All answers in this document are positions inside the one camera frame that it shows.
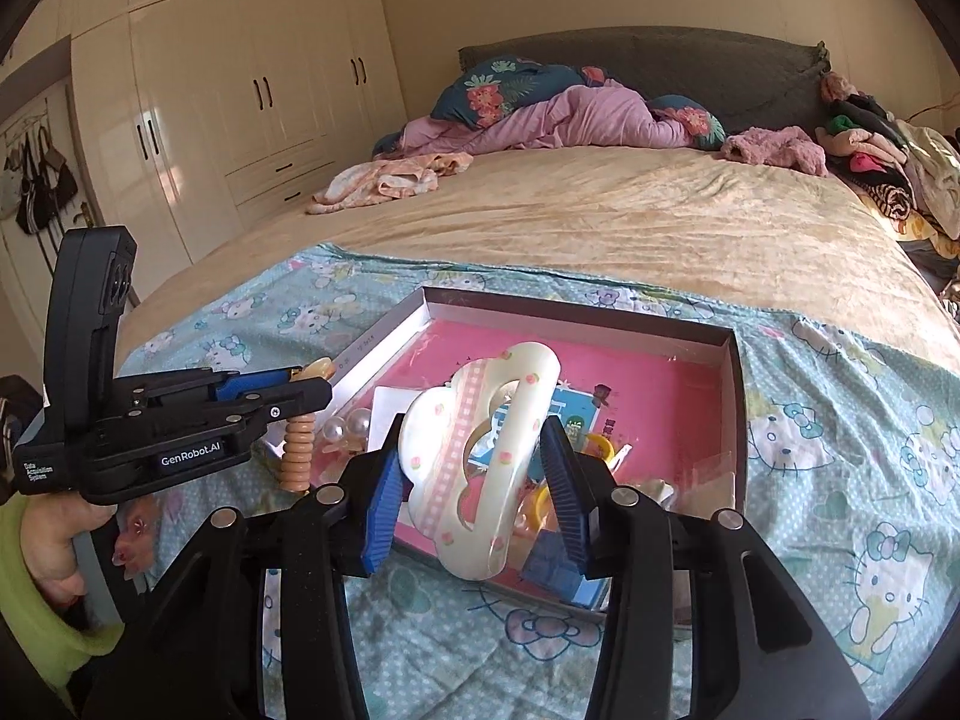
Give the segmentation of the green sleeve forearm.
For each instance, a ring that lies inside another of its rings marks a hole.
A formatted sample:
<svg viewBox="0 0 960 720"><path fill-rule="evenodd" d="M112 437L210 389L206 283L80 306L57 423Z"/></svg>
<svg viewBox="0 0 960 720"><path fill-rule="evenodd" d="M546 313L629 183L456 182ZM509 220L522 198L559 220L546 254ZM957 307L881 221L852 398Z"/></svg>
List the green sleeve forearm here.
<svg viewBox="0 0 960 720"><path fill-rule="evenodd" d="M75 493L15 494L2 505L3 717L70 715L70 679L121 640L121 624L65 617L86 595L73 538L115 513Z"/></svg>

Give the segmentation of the left hand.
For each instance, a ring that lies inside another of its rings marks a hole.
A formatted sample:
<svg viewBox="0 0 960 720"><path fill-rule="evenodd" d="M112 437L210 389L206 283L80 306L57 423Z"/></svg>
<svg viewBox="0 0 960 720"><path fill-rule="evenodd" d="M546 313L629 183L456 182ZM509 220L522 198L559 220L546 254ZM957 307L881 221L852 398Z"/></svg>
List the left hand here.
<svg viewBox="0 0 960 720"><path fill-rule="evenodd" d="M18 541L32 582L56 610L63 610L88 589L78 557L83 539L107 525L117 525L119 534L110 546L110 559L125 578L133 578L155 564L160 522L160 504L153 496L121 507L89 504L78 493L28 496Z"/></svg>

